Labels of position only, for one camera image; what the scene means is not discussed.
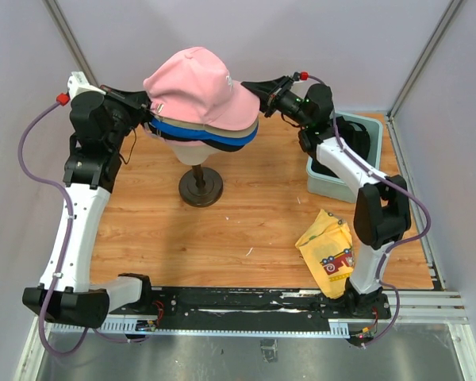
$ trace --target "red connector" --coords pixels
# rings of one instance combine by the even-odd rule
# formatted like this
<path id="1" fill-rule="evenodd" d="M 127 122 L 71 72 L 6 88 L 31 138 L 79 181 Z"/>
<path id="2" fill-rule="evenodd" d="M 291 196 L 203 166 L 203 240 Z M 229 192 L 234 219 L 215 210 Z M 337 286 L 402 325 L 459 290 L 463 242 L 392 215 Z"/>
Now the red connector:
<path id="1" fill-rule="evenodd" d="M 67 93 L 60 93 L 58 97 L 56 97 L 56 101 L 62 105 L 65 106 L 71 101 L 71 97 L 69 97 L 69 94 Z"/>

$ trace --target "pink cap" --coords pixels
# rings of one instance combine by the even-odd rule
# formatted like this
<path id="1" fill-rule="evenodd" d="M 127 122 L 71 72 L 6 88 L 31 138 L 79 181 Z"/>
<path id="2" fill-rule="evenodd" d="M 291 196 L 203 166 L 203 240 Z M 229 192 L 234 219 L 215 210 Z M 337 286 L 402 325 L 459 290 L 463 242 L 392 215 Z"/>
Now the pink cap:
<path id="1" fill-rule="evenodd" d="M 240 131 L 259 113 L 259 98 L 232 80 L 221 59 L 206 48 L 175 53 L 143 86 L 160 117 Z"/>

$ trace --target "teal plastic bin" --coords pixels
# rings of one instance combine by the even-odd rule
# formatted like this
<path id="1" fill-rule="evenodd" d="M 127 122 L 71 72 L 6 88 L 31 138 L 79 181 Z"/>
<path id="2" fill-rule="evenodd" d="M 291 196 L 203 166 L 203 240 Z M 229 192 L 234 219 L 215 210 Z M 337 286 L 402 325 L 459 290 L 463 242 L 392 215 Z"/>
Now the teal plastic bin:
<path id="1" fill-rule="evenodd" d="M 344 117 L 347 121 L 355 121 L 361 123 L 370 135 L 370 151 L 367 162 L 371 166 L 379 169 L 381 163 L 382 148 L 382 123 L 377 119 L 370 117 L 362 117 L 354 114 L 336 113 L 337 116 Z M 354 203 L 356 197 L 341 179 L 322 175 L 312 170 L 312 158 L 309 157 L 307 162 L 307 189 L 310 193 L 319 194 L 337 200 Z"/>

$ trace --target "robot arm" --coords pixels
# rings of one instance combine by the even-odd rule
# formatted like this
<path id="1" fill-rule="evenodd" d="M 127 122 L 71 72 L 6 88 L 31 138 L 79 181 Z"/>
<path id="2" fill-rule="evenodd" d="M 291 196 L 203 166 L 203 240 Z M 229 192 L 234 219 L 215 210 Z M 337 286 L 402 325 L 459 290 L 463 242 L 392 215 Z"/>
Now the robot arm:
<path id="1" fill-rule="evenodd" d="M 386 249 L 399 241 L 411 226 L 407 196 L 388 188 L 379 179 L 388 179 L 403 189 L 407 189 L 407 184 L 399 175 L 387 177 L 355 154 L 343 140 L 337 140 L 332 124 L 335 122 L 332 91 L 328 86 L 316 83 L 304 98 L 290 91 L 294 81 L 308 77 L 307 73 L 294 73 L 291 77 L 242 85 L 259 97 L 260 109 L 266 117 L 279 111 L 282 118 L 286 115 L 297 122 L 303 152 L 336 173 L 356 196 L 354 227 L 361 245 L 359 260 L 346 283 L 344 301 L 351 316 L 362 317 L 370 315 L 370 307 L 382 293 L 379 281 L 389 257 Z M 354 153 L 355 159 L 345 151 Z"/>
<path id="2" fill-rule="evenodd" d="M 144 92 L 94 87 L 80 72 L 72 73 L 67 85 L 75 129 L 63 176 L 74 208 L 71 237 L 62 270 L 56 272 L 69 218 L 64 203 L 48 266 L 39 286 L 25 289 L 23 303 L 39 314 L 47 289 L 56 277 L 46 320 L 98 328 L 116 308 L 130 305 L 140 310 L 151 304 L 151 285 L 144 275 L 121 274 L 114 281 L 90 285 L 95 237 L 121 166 L 120 147 L 133 129 L 148 121 L 150 103 Z"/>

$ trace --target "cap brim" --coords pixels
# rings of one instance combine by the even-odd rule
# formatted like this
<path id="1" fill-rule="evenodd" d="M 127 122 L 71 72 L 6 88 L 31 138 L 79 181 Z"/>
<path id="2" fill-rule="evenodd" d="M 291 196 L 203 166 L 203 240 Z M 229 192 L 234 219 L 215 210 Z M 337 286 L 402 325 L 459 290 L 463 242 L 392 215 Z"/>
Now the cap brim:
<path id="1" fill-rule="evenodd" d="M 233 96 L 228 109 L 209 125 L 217 129 L 241 131 L 255 122 L 258 113 L 259 98 L 241 86 L 240 82 L 233 81 Z"/>

